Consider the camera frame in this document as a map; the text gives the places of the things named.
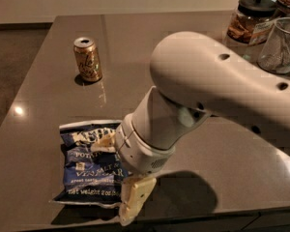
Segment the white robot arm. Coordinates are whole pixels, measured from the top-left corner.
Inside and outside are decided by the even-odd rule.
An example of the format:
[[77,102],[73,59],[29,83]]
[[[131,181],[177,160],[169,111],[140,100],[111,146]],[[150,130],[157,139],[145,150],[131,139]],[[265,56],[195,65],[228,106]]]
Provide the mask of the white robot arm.
[[153,51],[150,74],[153,87],[106,148],[130,172],[122,185],[122,225],[139,214],[176,142],[211,115],[256,131],[290,156],[290,79],[194,32],[164,38]]

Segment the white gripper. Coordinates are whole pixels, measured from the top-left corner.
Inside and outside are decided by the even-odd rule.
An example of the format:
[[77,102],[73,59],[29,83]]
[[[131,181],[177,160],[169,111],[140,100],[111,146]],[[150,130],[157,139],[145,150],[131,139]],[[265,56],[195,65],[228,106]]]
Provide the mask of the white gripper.
[[[174,154],[175,147],[164,151],[145,143],[132,125],[132,114],[127,115],[118,128],[93,130],[96,139],[90,146],[91,152],[117,153],[123,166],[136,175],[150,175],[163,169]],[[138,216],[145,201],[153,191],[155,177],[125,178],[121,190],[119,218],[122,226],[131,224]]]

